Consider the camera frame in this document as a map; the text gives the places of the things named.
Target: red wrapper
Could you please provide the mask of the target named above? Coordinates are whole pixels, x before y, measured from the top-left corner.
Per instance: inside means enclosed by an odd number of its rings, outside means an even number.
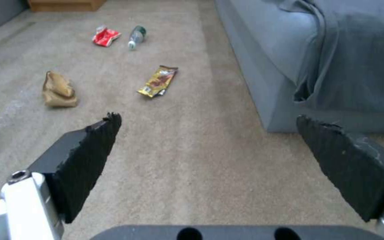
[[[96,35],[93,37],[93,42],[97,45],[108,47],[112,41],[119,38],[119,36],[121,36],[120,32],[108,29],[107,27],[99,27]]]

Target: couch cushion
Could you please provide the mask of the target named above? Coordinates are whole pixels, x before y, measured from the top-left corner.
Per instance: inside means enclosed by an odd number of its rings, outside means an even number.
[[[262,50],[294,84],[316,74],[318,24],[314,15],[279,9],[282,0],[229,0]]]

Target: carpet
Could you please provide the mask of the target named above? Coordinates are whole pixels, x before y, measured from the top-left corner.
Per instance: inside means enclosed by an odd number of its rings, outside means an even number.
[[[122,32],[109,48],[95,28]],[[148,38],[128,50],[137,24]],[[160,65],[166,94],[136,93]],[[76,108],[44,106],[49,70]],[[0,188],[64,132],[119,112],[102,176],[64,239],[125,224],[330,224],[372,229],[321,173],[297,134],[262,129],[211,0],[108,1],[97,12],[23,12],[0,27]],[[373,136],[384,145],[384,135]]]

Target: gold wrapper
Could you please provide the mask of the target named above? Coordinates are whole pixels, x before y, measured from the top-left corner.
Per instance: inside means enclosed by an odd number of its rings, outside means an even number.
[[[163,95],[170,85],[171,80],[177,73],[178,67],[166,67],[160,65],[158,70],[152,75],[146,86],[140,88],[137,92],[148,97]]]

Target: wooden furniture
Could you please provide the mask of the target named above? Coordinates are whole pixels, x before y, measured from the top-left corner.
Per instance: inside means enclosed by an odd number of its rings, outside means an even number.
[[[28,0],[34,12],[96,11],[106,0]]]

